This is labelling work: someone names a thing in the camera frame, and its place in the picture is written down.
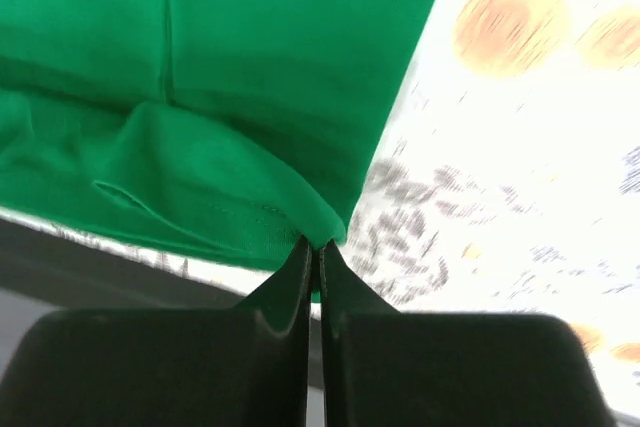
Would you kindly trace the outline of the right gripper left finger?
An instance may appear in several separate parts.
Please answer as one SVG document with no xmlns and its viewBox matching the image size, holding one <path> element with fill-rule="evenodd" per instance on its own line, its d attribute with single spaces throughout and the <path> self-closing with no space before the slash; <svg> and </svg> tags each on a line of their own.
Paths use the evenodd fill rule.
<svg viewBox="0 0 640 427">
<path fill-rule="evenodd" d="M 5 426 L 301 426 L 313 251 L 228 309 L 66 310 L 23 336 Z"/>
</svg>

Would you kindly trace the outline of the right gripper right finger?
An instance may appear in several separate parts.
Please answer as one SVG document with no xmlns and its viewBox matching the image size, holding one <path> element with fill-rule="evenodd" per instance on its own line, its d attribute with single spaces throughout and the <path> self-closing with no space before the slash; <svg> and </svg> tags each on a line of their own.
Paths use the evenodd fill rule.
<svg viewBox="0 0 640 427">
<path fill-rule="evenodd" d="M 401 313 L 317 257 L 330 426 L 611 426 L 582 345 L 538 314 Z"/>
</svg>

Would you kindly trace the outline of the green t-shirt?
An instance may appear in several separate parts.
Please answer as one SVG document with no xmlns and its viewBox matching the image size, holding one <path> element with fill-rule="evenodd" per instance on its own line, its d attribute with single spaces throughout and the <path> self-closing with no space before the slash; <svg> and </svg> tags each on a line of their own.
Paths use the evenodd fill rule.
<svg viewBox="0 0 640 427">
<path fill-rule="evenodd" d="M 276 270 L 343 242 L 434 0 L 1 0 L 1 204 Z"/>
</svg>

